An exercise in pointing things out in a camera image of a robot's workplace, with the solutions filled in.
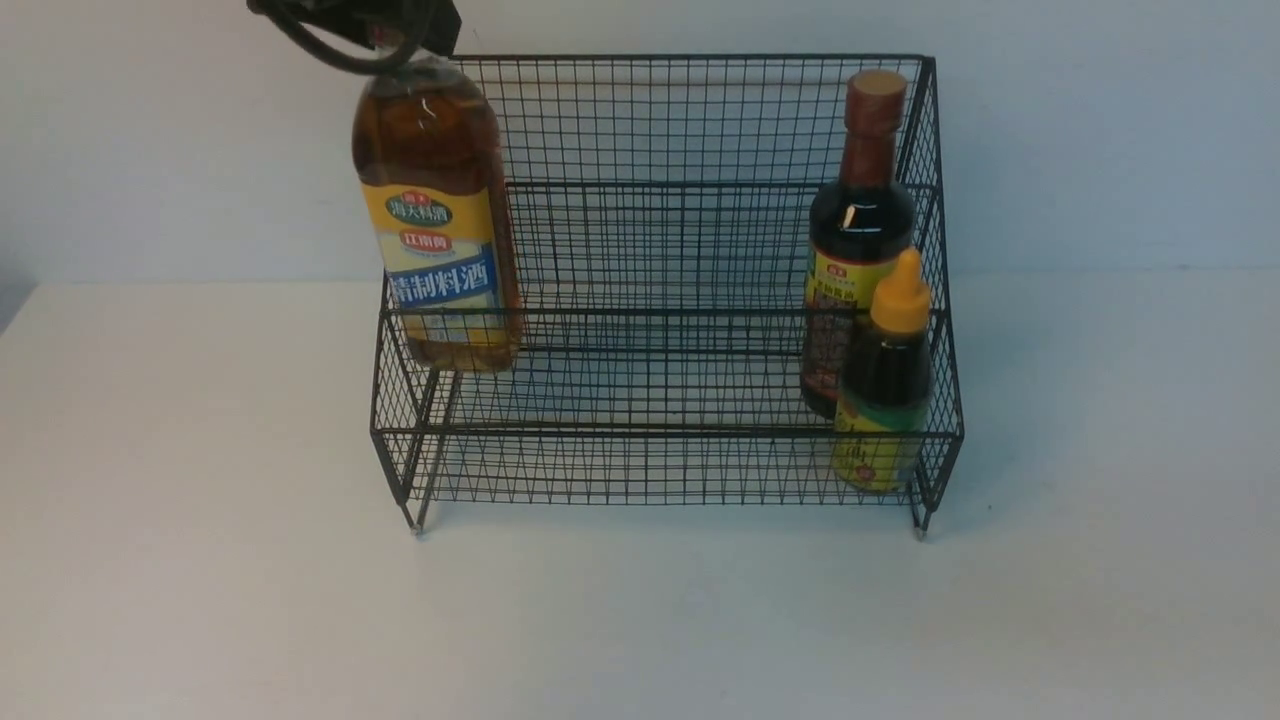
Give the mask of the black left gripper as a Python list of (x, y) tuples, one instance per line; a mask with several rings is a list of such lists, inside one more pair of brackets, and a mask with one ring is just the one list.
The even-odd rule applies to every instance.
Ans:
[[(247, 9), (315, 60), (356, 76), (392, 73), (420, 51), (452, 56), (462, 29), (453, 1), (248, 1)], [(352, 56), (317, 37), (317, 29), (369, 50), (389, 40), (390, 51)]]

